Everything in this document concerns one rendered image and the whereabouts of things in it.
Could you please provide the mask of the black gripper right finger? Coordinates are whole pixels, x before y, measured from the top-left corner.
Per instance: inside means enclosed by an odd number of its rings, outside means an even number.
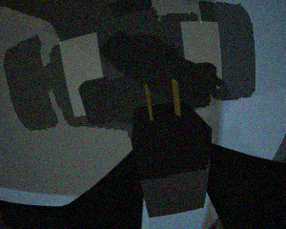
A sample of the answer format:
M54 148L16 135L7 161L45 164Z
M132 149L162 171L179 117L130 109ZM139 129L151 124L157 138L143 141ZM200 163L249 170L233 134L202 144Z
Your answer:
M211 144L207 194L223 229L285 229L286 161Z

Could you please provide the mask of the black two-prong plug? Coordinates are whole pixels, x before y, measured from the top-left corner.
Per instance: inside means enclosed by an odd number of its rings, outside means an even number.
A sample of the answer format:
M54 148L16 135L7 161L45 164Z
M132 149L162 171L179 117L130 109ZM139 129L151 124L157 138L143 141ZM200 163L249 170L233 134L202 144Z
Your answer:
M148 218L203 209L207 194L212 127L178 100L134 108L132 149Z

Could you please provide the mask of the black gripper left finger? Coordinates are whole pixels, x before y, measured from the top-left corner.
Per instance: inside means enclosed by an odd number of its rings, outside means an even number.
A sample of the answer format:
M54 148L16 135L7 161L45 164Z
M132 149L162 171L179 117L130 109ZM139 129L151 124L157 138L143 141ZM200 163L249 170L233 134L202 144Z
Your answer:
M0 199L0 229L142 229L143 191L130 154L89 191L64 206Z

